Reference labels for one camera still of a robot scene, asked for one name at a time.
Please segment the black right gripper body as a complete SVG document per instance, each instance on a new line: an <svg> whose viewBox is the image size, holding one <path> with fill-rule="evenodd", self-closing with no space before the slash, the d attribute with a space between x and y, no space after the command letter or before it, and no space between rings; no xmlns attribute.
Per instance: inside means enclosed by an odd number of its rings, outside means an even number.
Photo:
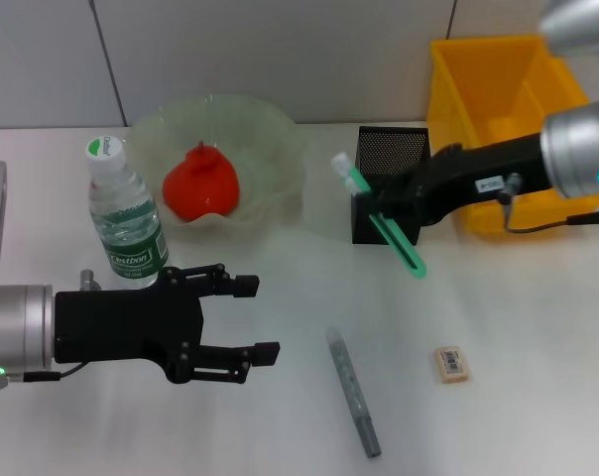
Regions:
<svg viewBox="0 0 599 476"><path fill-rule="evenodd" d="M447 146L412 172L412 210L421 226L441 221L465 205L492 200L498 190L495 179L516 174L519 193L551 188L540 147L540 135L464 149Z"/></svg>

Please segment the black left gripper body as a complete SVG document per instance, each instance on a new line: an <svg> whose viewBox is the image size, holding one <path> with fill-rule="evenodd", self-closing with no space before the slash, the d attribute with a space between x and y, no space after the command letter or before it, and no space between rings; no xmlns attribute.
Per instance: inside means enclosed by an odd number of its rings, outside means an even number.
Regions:
<svg viewBox="0 0 599 476"><path fill-rule="evenodd" d="M139 290L59 292L55 361L148 360L172 383L192 379L201 340L199 297L183 278Z"/></svg>

